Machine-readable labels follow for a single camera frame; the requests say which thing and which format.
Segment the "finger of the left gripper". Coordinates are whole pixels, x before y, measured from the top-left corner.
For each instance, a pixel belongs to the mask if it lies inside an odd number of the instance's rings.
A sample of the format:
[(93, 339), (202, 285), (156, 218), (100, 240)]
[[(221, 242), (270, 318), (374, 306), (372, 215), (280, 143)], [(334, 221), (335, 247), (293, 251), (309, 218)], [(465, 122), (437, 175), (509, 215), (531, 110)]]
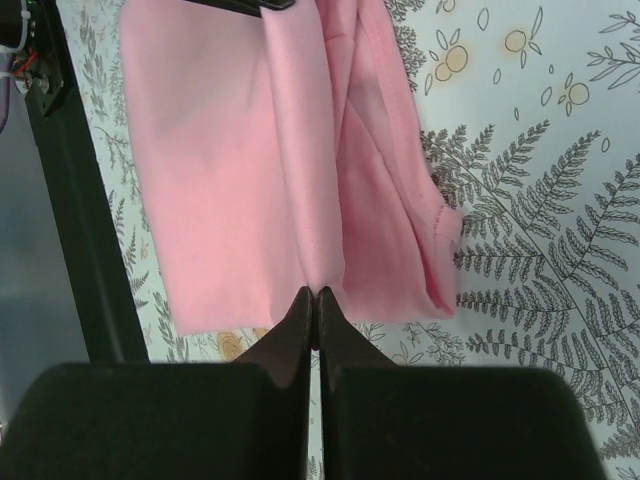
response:
[(261, 17), (263, 9), (283, 11), (295, 4), (295, 0), (189, 0), (191, 3), (223, 9), (252, 17)]

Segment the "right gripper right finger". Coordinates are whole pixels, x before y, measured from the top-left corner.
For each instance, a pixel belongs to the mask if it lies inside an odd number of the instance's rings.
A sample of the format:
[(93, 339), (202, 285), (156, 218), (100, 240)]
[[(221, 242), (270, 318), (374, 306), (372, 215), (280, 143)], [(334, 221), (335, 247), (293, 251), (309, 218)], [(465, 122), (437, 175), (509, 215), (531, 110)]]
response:
[(317, 297), (329, 479), (601, 479), (578, 402), (538, 368), (399, 366)]

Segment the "pink t-shirt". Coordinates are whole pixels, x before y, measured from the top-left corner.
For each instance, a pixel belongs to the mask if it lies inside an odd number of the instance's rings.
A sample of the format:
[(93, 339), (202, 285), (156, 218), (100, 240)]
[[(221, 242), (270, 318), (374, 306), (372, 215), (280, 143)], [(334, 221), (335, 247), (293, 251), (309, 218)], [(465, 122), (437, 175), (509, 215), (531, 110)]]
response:
[(132, 156), (182, 335), (279, 322), (302, 287), (354, 322), (449, 318), (460, 215), (431, 178), (381, 1), (259, 17), (128, 1)]

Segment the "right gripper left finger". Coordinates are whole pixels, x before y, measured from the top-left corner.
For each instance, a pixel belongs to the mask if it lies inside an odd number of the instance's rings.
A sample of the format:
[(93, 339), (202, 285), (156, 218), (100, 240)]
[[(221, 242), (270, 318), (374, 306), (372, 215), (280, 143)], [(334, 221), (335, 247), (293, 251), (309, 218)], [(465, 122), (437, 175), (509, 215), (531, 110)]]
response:
[(61, 364), (21, 400), (5, 479), (301, 479), (314, 299), (228, 363)]

